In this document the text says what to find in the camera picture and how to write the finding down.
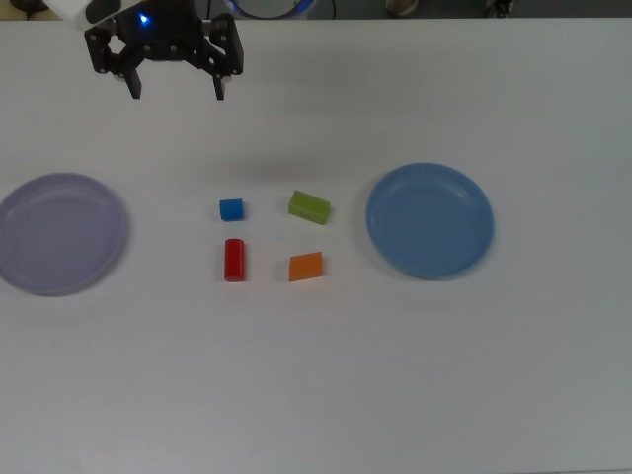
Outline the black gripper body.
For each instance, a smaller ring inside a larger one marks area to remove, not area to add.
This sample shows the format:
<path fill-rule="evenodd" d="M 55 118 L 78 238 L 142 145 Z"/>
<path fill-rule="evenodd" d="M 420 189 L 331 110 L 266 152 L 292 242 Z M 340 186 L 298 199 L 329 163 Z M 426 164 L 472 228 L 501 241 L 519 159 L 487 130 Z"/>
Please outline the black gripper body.
<path fill-rule="evenodd" d="M 118 38 L 128 49 L 167 60 L 175 49 L 195 52 L 204 40 L 194 1 L 141 1 L 116 14 Z"/>

